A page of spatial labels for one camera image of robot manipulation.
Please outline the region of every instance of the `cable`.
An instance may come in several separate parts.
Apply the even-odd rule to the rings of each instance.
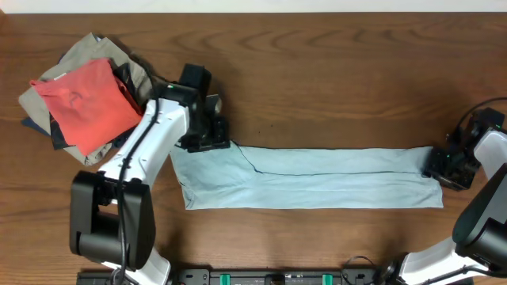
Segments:
[[[459,122],[458,124],[456,125],[456,130],[459,128],[459,126],[461,126],[461,124],[463,123],[463,121],[467,118],[468,115],[470,115],[475,109],[479,108],[479,107],[482,107],[486,104],[489,104],[491,102],[495,102],[495,101],[502,101],[502,100],[507,100],[507,97],[495,97],[495,98],[491,98],[491,99],[488,99],[486,101],[483,101],[479,104],[477,104],[476,106],[472,107],[470,110],[468,110],[462,117],[461,119],[459,119]]]
[[[118,177],[118,183],[116,184],[116,199],[118,201],[118,215],[120,216],[120,240],[121,240],[121,267],[118,272],[112,273],[112,284],[113,285],[123,285],[125,280],[125,270],[127,270],[127,259],[128,259],[128,248],[127,248],[127,237],[125,233],[125,218],[124,218],[124,192],[123,192],[123,183],[125,173],[128,169],[128,164],[130,163],[132,156],[134,156],[135,150],[139,147],[143,139],[147,136],[150,129],[157,123],[158,119],[158,110],[160,109],[160,103],[158,102],[159,95],[154,86],[153,77],[148,68],[140,64],[142,68],[146,71],[148,79],[150,79],[151,88],[153,89],[154,99],[155,99],[155,113],[153,117],[151,117],[151,121],[148,124],[147,128],[141,134],[141,136],[135,141],[134,146],[130,149],[127,156],[123,160],[123,165],[120,169],[120,175]]]
[[[373,261],[371,261],[369,258],[365,257],[365,256],[352,256],[350,257],[349,260],[347,260],[347,262],[345,262],[343,264],[343,269],[341,270],[341,278],[348,284],[348,285],[352,285],[349,280],[347,279],[346,277],[346,274],[345,274],[345,267],[351,263],[352,261],[355,261],[355,260],[358,260],[358,259],[364,259],[364,260],[367,260],[374,268],[376,268],[377,266],[373,263]],[[372,277],[372,281],[366,283],[364,282],[364,285],[372,285],[375,283],[375,278]]]
[[[460,270],[456,270],[454,272],[449,272],[447,274],[443,274],[441,276],[438,276],[434,279],[428,279],[428,281],[424,282],[423,285],[429,285],[433,283],[437,283],[440,281],[444,281],[446,279],[452,278],[454,276],[458,276],[460,274],[467,274],[468,272],[477,272],[481,273],[485,276],[494,277],[494,278],[507,278],[507,273],[498,273],[498,272],[491,272],[491,271],[485,271],[482,269],[474,268],[474,267],[463,267]]]

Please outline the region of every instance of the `light blue cloth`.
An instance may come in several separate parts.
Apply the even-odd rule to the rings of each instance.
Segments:
[[[238,146],[171,160],[187,209],[443,207],[421,176],[431,147],[410,150],[282,150]]]

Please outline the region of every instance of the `wooden tabletop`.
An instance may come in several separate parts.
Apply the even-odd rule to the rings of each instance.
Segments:
[[[244,145],[436,145],[472,105],[507,94],[502,13],[9,15],[0,29],[0,284],[73,284],[101,268],[68,245],[69,187],[85,167],[22,127],[17,103],[88,32],[168,79],[205,65]],[[444,209],[186,211],[168,160],[153,190],[156,246],[175,265],[339,268],[355,255],[382,264],[450,236],[485,181],[445,189]]]

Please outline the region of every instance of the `white wall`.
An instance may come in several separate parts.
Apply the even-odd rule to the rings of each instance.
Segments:
[[[0,0],[5,13],[507,12],[507,0]]]

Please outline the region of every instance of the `wood grain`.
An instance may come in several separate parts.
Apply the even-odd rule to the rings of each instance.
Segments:
[[[10,15],[0,31],[0,284],[72,284],[98,268],[68,249],[69,186],[83,167],[22,127],[17,103],[90,31],[170,79],[204,64],[244,145],[442,143],[464,111],[507,91],[504,13]],[[445,190],[444,209],[185,211],[168,161],[153,191],[157,247],[175,265],[215,268],[338,268],[359,254],[382,263],[449,236],[485,181]]]

